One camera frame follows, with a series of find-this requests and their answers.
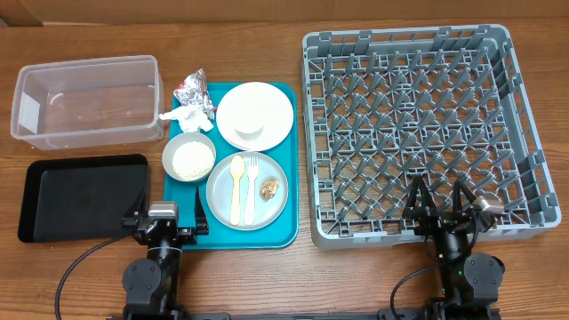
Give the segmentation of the grey bowl of rice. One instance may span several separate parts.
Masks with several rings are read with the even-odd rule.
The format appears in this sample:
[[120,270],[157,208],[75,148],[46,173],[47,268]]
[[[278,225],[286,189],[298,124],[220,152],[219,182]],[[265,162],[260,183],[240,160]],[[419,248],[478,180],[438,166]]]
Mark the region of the grey bowl of rice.
[[205,179],[216,160],[216,149],[212,141],[202,133],[182,133],[166,144],[162,154],[162,165],[172,178],[182,182],[196,182]]

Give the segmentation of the yellow plastic spoon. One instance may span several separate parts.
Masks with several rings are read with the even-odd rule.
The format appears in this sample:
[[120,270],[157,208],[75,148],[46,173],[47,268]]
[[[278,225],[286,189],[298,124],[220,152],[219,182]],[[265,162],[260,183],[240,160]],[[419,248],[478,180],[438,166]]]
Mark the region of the yellow plastic spoon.
[[233,226],[236,226],[240,223],[240,180],[244,175],[244,171],[244,159],[241,156],[234,156],[230,163],[230,174],[233,180],[233,190],[230,205],[230,224]]

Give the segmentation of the grey plate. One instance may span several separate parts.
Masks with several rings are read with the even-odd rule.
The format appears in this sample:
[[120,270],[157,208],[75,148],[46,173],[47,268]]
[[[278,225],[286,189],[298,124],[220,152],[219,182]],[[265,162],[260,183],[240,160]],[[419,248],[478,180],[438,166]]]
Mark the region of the grey plate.
[[[244,175],[240,180],[240,204],[241,215],[240,223],[236,226],[230,224],[230,205],[233,190],[233,180],[230,174],[230,163],[234,156],[241,156],[244,159]],[[247,171],[251,156],[259,158],[259,176],[255,181],[255,211],[254,223],[248,226],[244,223],[245,204],[248,190]],[[280,182],[280,186],[276,195],[264,201],[260,196],[261,184],[267,178],[276,178]],[[207,180],[206,184],[206,202],[213,216],[221,222],[221,224],[240,231],[253,231],[265,228],[271,222],[284,212],[285,205],[288,200],[288,179],[281,166],[270,156],[259,152],[243,151],[227,156],[216,164]]]

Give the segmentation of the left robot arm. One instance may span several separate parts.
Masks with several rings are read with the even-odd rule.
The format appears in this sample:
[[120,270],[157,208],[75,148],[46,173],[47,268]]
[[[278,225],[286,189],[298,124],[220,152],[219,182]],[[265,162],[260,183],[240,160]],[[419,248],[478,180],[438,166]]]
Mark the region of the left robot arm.
[[146,211],[136,204],[122,218],[122,227],[147,256],[131,263],[124,271],[126,303],[124,319],[189,319],[178,303],[182,247],[195,245],[199,236],[209,234],[209,225],[195,192],[194,227],[179,225],[179,208],[173,201],[153,203]]

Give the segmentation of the white plastic fork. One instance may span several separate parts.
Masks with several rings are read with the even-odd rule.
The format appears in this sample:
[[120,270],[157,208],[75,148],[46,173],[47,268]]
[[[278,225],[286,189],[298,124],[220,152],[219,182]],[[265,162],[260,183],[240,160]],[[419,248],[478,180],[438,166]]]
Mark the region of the white plastic fork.
[[244,216],[244,223],[248,226],[251,226],[254,223],[255,181],[259,176],[259,170],[260,170],[259,158],[257,156],[251,156],[247,171],[248,190],[247,190],[245,216]]

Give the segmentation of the brown food scrap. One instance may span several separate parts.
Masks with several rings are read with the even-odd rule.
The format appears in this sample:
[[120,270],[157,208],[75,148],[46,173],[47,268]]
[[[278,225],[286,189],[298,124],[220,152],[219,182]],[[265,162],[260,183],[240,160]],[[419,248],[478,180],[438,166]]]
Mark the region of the brown food scrap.
[[276,178],[267,178],[260,187],[260,196],[264,201],[272,199],[280,186],[280,182]]

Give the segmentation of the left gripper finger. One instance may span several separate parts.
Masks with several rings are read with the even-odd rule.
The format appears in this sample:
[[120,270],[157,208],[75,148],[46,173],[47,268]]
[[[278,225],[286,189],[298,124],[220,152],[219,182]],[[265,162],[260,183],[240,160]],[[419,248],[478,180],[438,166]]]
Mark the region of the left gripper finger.
[[197,227],[206,227],[207,218],[200,198],[199,188],[196,188],[195,204],[194,204],[195,223]]
[[141,212],[146,211],[148,202],[148,187],[144,186],[140,189],[138,195],[135,197],[134,202],[131,206],[132,216],[139,215]]

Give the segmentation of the cream plastic cup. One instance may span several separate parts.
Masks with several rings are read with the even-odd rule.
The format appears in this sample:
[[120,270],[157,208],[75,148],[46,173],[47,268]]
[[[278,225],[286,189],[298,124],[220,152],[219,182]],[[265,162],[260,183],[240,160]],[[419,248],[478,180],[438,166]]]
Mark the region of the cream plastic cup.
[[235,129],[236,136],[243,141],[257,140],[263,132],[264,126],[254,127],[237,127]]

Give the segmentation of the white pink-rimmed plate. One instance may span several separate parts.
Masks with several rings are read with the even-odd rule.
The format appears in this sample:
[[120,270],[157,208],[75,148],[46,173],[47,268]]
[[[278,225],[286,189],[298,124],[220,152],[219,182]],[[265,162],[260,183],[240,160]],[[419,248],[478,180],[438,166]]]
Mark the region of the white pink-rimmed plate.
[[[249,82],[229,90],[221,99],[216,125],[221,137],[245,151],[264,151],[283,142],[293,128],[293,104],[273,84]],[[257,140],[243,141],[237,127],[264,126]]]

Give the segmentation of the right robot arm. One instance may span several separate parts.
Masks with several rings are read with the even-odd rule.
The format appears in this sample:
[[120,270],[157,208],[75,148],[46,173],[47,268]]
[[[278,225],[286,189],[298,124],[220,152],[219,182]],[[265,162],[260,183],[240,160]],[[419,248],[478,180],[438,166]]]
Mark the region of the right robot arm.
[[423,178],[413,178],[403,217],[417,223],[413,232],[432,241],[435,265],[417,270],[400,280],[390,295],[392,315],[397,290],[411,278],[430,270],[439,272],[443,295],[431,298],[424,307],[407,310],[410,319],[499,319],[500,311],[491,305],[505,273],[503,262],[486,253],[474,253],[480,234],[488,231],[505,213],[504,205],[495,197],[475,196],[460,180],[454,182],[452,208],[436,208]]

